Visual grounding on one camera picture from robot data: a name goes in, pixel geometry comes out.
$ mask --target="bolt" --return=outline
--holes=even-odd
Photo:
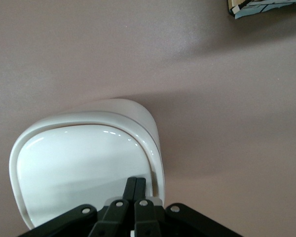
[[[122,201],[119,201],[115,205],[118,206],[118,207],[123,206],[123,202]]]
[[[139,202],[139,205],[140,206],[147,206],[148,202],[146,200],[142,200],[142,201]]]
[[[87,213],[89,213],[90,211],[91,211],[90,208],[85,208],[85,209],[83,209],[81,212],[82,212],[83,214],[87,214]]]
[[[180,208],[178,206],[172,206],[170,208],[170,210],[173,211],[173,212],[179,212],[180,211]]]

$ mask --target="gray floor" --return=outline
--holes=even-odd
[[[154,116],[166,204],[246,237],[296,237],[296,6],[0,0],[0,236],[27,228],[8,175],[28,126],[105,98]]]

